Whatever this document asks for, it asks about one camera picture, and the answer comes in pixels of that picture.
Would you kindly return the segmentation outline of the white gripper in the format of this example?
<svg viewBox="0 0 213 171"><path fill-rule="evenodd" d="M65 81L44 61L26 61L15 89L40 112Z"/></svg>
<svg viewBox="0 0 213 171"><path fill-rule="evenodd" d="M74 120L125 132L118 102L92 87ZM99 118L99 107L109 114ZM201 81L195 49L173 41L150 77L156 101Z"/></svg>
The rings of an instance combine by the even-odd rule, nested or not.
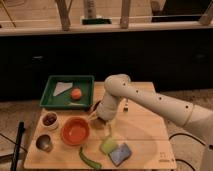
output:
<svg viewBox="0 0 213 171"><path fill-rule="evenodd" d="M104 97L99 103L96 114L104 121L111 121L117 113L117 99Z"/></svg>

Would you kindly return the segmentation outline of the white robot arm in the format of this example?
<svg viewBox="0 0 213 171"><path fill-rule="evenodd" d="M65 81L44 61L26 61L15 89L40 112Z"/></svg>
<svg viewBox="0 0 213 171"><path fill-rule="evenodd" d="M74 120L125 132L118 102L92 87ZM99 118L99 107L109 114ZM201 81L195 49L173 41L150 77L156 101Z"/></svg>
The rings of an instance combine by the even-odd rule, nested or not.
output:
<svg viewBox="0 0 213 171"><path fill-rule="evenodd" d="M134 87L126 74L108 76L104 81L105 93L96 113L104 121L115 118L122 98L172 121L208 145L213 145L213 110L199 105L145 91Z"/></svg>

